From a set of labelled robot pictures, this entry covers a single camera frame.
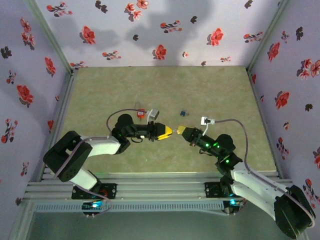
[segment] cable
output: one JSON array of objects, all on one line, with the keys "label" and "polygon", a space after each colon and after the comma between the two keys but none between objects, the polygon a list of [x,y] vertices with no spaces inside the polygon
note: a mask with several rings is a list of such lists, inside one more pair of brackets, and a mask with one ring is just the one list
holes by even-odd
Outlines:
[{"label": "cable", "polygon": [[208,131],[208,128],[209,128],[209,123],[206,124],[205,130],[202,133],[202,136],[206,135],[206,132]]},{"label": "cable", "polygon": [[267,180],[263,179],[262,177],[260,177],[259,175],[255,174],[254,172],[251,171],[250,167],[247,164],[247,156],[248,156],[248,148],[249,148],[249,143],[248,143],[248,134],[246,131],[245,126],[237,119],[225,119],[225,120],[219,120],[219,121],[215,121],[216,123],[225,123],[225,122],[237,122],[238,124],[241,125],[243,131],[244,131],[244,135],[245,135],[245,154],[244,154],[244,165],[245,168],[248,170],[248,172],[250,174],[252,174],[253,176],[255,176],[257,179],[261,180],[262,182],[268,184],[269,186],[273,187],[275,190],[280,191],[282,194],[286,195],[290,200],[292,200],[295,204],[297,204],[310,218],[311,220],[311,225],[308,228],[313,228],[316,225],[315,219],[314,217],[310,214],[310,212],[304,207],[302,206],[302,204],[300,202],[298,202],[294,197],[292,197],[290,194],[286,193],[285,191],[283,191],[282,189],[278,188],[277,186],[275,186],[274,184],[268,182]]},{"label": "cable", "polygon": [[134,142],[134,143],[136,143],[136,144],[139,144],[139,143],[142,143],[142,142],[143,142],[143,139],[141,138],[141,141],[135,141],[135,140],[133,140],[133,138],[131,137],[131,141]]},{"label": "cable", "polygon": [[106,120],[106,127],[108,128],[108,130],[109,130],[109,132],[110,132],[110,134],[111,134],[111,129],[110,129],[110,127],[109,127],[109,120],[110,120],[110,118],[113,116],[113,115],[115,115],[115,114],[117,114],[117,113],[120,113],[120,112],[124,112],[124,111],[136,111],[136,112],[142,112],[142,111],[140,111],[140,110],[138,110],[138,109],[134,109],[134,108],[126,108],[126,109],[122,109],[122,110],[119,110],[119,111],[115,111],[114,113],[112,113],[108,118],[107,118],[107,120]]}]

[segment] metal frame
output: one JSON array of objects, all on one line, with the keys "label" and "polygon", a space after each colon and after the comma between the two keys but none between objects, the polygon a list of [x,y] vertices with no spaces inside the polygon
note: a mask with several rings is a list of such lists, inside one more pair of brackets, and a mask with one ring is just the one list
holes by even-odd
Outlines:
[{"label": "metal frame", "polygon": [[262,52],[262,49],[264,48],[264,46],[265,46],[266,43],[267,43],[267,40],[269,39],[270,34],[273,32],[275,26],[277,25],[277,23],[278,23],[281,15],[282,15],[282,13],[283,13],[283,11],[285,10],[285,8],[286,8],[286,6],[288,5],[289,2],[290,2],[290,0],[282,0],[282,1],[280,2],[280,6],[279,6],[277,12],[275,13],[275,15],[274,15],[274,17],[273,17],[270,25],[268,26],[268,28],[267,28],[267,30],[266,30],[263,38],[262,38],[262,41],[261,41],[258,49],[257,49],[256,52],[254,53],[254,55],[253,55],[253,57],[252,57],[252,59],[251,59],[251,61],[250,61],[249,66],[246,68],[247,71],[251,71],[252,68],[254,67],[254,65],[255,65],[255,63],[256,63],[259,55],[260,55],[261,52]]}]

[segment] black bracket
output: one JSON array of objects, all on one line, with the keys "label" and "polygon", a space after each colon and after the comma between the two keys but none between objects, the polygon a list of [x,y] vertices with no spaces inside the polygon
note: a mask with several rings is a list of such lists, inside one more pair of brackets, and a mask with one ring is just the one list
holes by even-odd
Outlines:
[{"label": "black bracket", "polygon": [[204,192],[206,198],[224,198],[225,193],[220,187],[220,182],[205,182]]},{"label": "black bracket", "polygon": [[[115,199],[117,194],[117,184],[116,183],[101,183],[99,191],[96,193],[106,196],[108,199]],[[71,199],[74,200],[100,200],[99,196],[87,193],[77,186],[73,187]]]}]

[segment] lavender wall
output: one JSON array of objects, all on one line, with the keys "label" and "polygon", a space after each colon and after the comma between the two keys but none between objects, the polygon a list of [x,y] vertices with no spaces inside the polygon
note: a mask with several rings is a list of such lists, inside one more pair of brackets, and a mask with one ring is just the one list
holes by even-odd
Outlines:
[{"label": "lavender wall", "polygon": [[[320,5],[289,1],[251,70],[284,174],[320,217]],[[320,236],[318,226],[308,230]]]},{"label": "lavender wall", "polygon": [[0,49],[0,238],[6,240],[42,160],[67,72],[22,0],[0,2]]}]

